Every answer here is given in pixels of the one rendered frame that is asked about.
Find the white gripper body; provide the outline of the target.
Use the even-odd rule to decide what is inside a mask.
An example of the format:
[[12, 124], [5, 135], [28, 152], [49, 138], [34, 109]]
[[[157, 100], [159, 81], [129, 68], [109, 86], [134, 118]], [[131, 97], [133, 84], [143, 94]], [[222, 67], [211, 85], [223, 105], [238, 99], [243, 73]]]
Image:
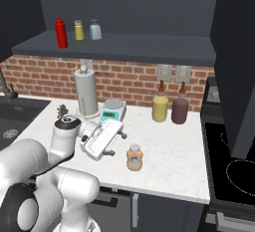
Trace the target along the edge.
[[120, 131], [124, 129], [121, 121], [107, 119], [103, 123], [93, 121], [83, 122], [81, 125], [80, 147], [88, 157], [99, 161], [105, 150], [113, 143]]

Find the orange condiment bottle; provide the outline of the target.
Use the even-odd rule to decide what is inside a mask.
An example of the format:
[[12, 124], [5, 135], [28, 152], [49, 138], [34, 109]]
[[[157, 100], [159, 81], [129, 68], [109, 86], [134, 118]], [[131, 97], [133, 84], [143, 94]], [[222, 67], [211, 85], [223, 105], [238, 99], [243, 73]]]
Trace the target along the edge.
[[137, 143], [132, 143], [127, 151], [127, 168], [131, 171], [139, 171], [142, 167], [143, 153]]

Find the yellow oil bottle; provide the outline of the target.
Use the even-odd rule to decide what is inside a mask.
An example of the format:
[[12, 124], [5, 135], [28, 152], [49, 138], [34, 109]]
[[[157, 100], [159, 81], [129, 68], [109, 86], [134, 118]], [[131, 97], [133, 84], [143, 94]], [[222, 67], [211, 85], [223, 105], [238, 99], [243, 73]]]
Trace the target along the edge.
[[152, 119], [157, 122], [166, 120], [168, 110], [168, 98], [165, 96], [163, 81], [160, 81], [157, 96], [152, 100]]

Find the dark purple vinegar bottle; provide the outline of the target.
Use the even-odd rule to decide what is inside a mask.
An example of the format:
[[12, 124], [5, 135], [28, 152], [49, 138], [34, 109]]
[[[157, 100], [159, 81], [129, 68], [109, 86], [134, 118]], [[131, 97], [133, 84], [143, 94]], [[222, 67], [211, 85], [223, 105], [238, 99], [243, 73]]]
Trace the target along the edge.
[[178, 95], [172, 103], [171, 120], [176, 124], [184, 124], [187, 118], [188, 107], [189, 100], [186, 97], [185, 82], [182, 82]]

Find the dark grey cabinet shelf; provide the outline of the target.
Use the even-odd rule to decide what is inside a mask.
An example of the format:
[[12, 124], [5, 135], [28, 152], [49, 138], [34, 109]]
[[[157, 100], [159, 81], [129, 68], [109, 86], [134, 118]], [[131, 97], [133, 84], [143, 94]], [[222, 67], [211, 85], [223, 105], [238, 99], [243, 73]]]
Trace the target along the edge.
[[213, 67], [215, 52], [206, 37], [176, 37], [135, 34], [104, 34], [93, 41], [77, 41], [68, 33], [68, 47], [60, 49], [54, 31], [45, 31], [12, 48], [15, 55], [79, 58]]

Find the pale blue shaker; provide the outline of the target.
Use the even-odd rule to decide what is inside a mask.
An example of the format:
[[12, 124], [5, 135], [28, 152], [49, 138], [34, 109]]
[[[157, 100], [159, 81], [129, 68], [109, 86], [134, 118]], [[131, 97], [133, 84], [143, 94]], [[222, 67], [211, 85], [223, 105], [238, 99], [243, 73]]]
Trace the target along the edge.
[[91, 20], [90, 36], [91, 36], [92, 40], [101, 40], [102, 39], [102, 30], [101, 30], [101, 26], [99, 25], [98, 19]]

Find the yellow shaker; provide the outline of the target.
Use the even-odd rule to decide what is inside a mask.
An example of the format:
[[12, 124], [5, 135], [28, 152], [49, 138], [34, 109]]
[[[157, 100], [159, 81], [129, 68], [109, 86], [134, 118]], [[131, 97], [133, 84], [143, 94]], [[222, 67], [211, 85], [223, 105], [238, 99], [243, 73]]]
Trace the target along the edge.
[[75, 20], [75, 36], [77, 41], [84, 41], [85, 35], [84, 35], [84, 28], [81, 20]]

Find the red ketchup bottle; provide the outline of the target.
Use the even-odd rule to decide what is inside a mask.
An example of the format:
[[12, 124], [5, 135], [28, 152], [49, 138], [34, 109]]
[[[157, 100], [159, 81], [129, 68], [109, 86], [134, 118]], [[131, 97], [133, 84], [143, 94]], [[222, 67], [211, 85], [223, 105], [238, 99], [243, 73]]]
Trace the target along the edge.
[[60, 49], [66, 49], [68, 47], [68, 38], [66, 32], [65, 22], [58, 17], [55, 21], [55, 30]]

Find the dark grey cabinet door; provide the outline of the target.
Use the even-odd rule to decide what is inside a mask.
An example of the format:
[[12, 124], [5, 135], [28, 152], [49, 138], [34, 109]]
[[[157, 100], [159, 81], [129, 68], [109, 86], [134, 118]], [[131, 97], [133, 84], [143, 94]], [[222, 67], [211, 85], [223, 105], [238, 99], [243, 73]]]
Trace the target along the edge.
[[230, 153], [245, 158], [255, 137], [255, 0], [216, 0], [210, 39]]
[[0, 63], [13, 47], [45, 30], [41, 0], [0, 0]]

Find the teal kitchen scale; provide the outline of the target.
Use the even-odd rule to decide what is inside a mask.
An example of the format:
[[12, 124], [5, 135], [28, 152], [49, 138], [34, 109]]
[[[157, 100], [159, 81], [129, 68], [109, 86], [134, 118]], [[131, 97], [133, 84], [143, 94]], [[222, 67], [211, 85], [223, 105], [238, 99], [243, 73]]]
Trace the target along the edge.
[[103, 103], [100, 123], [108, 118], [122, 121], [127, 111], [127, 103], [121, 99], [108, 99]]

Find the grey dishwasher front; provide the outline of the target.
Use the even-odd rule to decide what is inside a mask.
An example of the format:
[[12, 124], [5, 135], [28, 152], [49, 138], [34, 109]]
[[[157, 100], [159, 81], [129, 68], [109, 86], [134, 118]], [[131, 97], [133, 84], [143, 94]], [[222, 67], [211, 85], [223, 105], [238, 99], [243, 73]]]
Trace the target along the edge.
[[130, 192], [108, 187], [100, 187], [100, 194], [118, 199], [116, 208], [90, 203], [88, 210], [102, 232], [130, 232]]

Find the dark grey cupboard door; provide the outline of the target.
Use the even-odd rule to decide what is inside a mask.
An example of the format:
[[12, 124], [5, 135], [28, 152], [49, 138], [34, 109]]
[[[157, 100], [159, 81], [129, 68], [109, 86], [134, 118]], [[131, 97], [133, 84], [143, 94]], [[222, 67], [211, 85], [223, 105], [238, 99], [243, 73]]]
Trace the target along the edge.
[[198, 232], [203, 204], [139, 193], [138, 226], [131, 232]]

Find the black sink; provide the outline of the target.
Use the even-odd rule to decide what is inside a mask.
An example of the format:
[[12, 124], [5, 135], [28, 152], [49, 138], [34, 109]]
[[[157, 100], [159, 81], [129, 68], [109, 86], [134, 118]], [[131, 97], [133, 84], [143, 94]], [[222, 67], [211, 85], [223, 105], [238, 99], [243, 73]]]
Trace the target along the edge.
[[50, 103], [45, 100], [0, 96], [0, 151], [8, 147]]

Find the black stove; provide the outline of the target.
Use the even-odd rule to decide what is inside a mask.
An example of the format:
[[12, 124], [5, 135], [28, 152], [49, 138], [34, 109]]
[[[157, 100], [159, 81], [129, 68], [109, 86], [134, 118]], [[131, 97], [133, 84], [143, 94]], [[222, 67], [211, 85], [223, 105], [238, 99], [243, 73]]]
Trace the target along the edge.
[[217, 212], [227, 217], [255, 222], [255, 145], [247, 159], [230, 154], [216, 79], [209, 77], [200, 112], [210, 203], [204, 211], [201, 232], [220, 232]]

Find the black tap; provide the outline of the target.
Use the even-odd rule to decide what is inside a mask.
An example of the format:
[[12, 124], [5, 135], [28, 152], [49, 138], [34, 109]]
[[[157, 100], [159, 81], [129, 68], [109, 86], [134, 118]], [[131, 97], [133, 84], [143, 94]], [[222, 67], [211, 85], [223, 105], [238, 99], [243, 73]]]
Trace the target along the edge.
[[17, 99], [18, 93], [14, 91], [13, 85], [7, 86], [2, 70], [0, 69], [0, 82], [3, 87], [4, 95], [7, 99]]

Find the grey wall socket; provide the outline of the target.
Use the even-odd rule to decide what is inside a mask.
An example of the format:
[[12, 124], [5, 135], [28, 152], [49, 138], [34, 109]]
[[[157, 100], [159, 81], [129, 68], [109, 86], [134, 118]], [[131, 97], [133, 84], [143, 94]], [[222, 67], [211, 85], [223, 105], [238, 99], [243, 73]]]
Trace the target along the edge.
[[91, 69], [91, 70], [94, 68], [93, 61], [89, 59], [81, 59], [80, 64], [82, 66], [86, 66], [88, 69]]
[[190, 72], [191, 67], [190, 66], [177, 66], [175, 70], [175, 82], [176, 83], [182, 83], [185, 82], [186, 84], [189, 83], [190, 79]]
[[171, 81], [172, 65], [158, 64], [157, 65], [157, 79], [165, 82]]

